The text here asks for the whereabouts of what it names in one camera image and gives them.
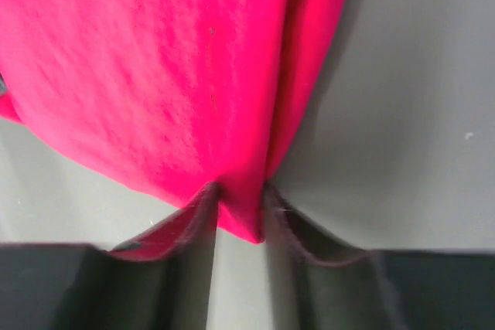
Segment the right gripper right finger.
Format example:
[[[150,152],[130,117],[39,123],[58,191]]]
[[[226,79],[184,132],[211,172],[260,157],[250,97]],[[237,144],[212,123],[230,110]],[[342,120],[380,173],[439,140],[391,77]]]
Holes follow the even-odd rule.
[[[492,329],[494,255],[365,250],[263,192],[276,329]]]

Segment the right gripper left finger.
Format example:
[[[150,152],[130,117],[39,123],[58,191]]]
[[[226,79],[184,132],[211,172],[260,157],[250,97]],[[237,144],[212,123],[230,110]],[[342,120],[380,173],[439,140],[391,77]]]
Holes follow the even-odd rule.
[[[204,329],[221,188],[116,246],[4,243],[3,329]]]

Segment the crimson t shirt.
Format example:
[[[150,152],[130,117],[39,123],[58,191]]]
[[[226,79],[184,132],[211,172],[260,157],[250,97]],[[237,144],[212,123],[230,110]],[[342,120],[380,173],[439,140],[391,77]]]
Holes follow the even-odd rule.
[[[259,243],[345,1],[1,0],[1,115],[174,206],[218,181],[220,227]]]

